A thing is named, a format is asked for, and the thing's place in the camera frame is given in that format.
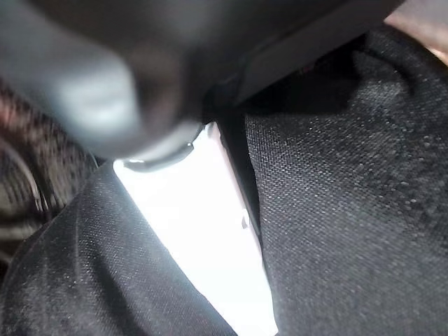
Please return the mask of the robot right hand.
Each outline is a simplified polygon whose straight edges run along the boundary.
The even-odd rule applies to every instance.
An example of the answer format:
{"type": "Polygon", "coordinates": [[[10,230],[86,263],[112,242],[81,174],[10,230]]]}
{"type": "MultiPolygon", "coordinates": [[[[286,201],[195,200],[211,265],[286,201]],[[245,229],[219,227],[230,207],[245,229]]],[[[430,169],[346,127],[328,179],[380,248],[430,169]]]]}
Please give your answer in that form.
{"type": "Polygon", "coordinates": [[[1,78],[100,168],[28,238],[3,335],[275,335],[218,119],[398,1],[2,1],[1,78]]]}

